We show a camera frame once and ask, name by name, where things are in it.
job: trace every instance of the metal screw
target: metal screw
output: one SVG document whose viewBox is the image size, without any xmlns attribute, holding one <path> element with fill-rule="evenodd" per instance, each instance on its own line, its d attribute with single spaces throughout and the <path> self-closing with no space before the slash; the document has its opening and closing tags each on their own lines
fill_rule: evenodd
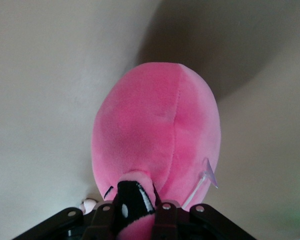
<svg viewBox="0 0 300 240">
<path fill-rule="evenodd" d="M 205 209 L 204 209 L 203 206 L 199 205 L 199 206 L 196 206 L 196 207 L 195 207 L 195 210 L 197 210 L 197 212 L 202 213 Z"/>
<path fill-rule="evenodd" d="M 104 206 L 104 207 L 102 208 L 102 210 L 103 210 L 103 211 L 109 211 L 109 210 L 110 210 L 110 207 L 109 207 L 109 206 Z"/>
<path fill-rule="evenodd" d="M 165 204 L 162 205 L 162 208 L 164 210 L 169 210 L 171 208 L 171 205 L 169 203 L 165 203 Z"/>
<path fill-rule="evenodd" d="M 68 213 L 68 217 L 72 217 L 72 216 L 74 216 L 74 215 L 76 215 L 77 213 L 76 213 L 76 211 L 70 211 L 69 213 Z"/>
</svg>

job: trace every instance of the beige wall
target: beige wall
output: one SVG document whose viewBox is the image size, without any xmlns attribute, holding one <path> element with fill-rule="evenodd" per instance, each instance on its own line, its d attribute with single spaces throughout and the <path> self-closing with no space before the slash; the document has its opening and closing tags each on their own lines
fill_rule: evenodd
<svg viewBox="0 0 300 240">
<path fill-rule="evenodd" d="M 94 116 L 148 61 L 187 65 L 216 96 L 205 202 L 260 240 L 300 239 L 300 1 L 0 0 L 0 240 L 100 199 Z"/>
</svg>

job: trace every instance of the seam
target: seam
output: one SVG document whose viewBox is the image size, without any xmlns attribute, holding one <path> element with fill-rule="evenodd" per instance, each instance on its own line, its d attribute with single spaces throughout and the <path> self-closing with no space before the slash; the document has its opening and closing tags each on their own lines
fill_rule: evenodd
<svg viewBox="0 0 300 240">
<path fill-rule="evenodd" d="M 178 107 L 179 107 L 179 101 L 180 101 L 180 88 L 181 88 L 181 81 L 184 77 L 184 73 L 181 69 L 181 76 L 179 78 L 179 85 L 178 85 L 178 93 L 177 93 L 177 97 L 176 97 L 176 105 L 175 105 L 175 115 L 174 115 L 174 118 L 173 118 L 173 150 L 172 150 L 172 155 L 171 155 L 171 162 L 170 162 L 170 167 L 169 167 L 169 171 L 168 171 L 168 174 L 167 174 L 167 177 L 166 177 L 166 180 L 164 181 L 164 184 L 162 185 L 161 189 L 158 190 L 158 192 L 160 192 L 167 184 L 167 181 L 170 177 L 170 172 L 171 172 L 171 168 L 172 168 L 172 164 L 173 164 L 173 159 L 174 159 L 174 156 L 175 156 L 175 153 L 176 153 L 176 117 L 177 117 L 177 112 L 178 112 Z"/>
</svg>

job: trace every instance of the pink velvet fabric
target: pink velvet fabric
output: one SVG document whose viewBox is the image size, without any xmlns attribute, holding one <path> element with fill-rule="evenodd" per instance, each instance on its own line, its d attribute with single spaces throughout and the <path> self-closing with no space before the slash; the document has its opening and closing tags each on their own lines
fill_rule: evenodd
<svg viewBox="0 0 300 240">
<path fill-rule="evenodd" d="M 122 175 L 145 173 L 161 199 L 181 205 L 196 187 L 209 158 L 215 171 L 221 142 L 219 113 L 207 83 L 177 63 L 135 67 L 112 88 L 93 126 L 91 151 L 95 181 L 102 195 Z M 201 203 L 204 181 L 186 210 Z"/>
</svg>

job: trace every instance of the pink plush toy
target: pink plush toy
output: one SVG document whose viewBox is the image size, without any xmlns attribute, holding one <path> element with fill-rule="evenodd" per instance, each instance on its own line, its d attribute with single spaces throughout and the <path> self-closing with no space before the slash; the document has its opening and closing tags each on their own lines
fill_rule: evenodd
<svg viewBox="0 0 300 240">
<path fill-rule="evenodd" d="M 201 203 L 217 184 L 220 141 L 215 98 L 194 71 L 151 62 L 124 75 L 96 115 L 91 143 L 98 189 L 105 201 L 116 197 L 117 239 L 151 238 L 155 192 L 186 211 Z"/>
</svg>

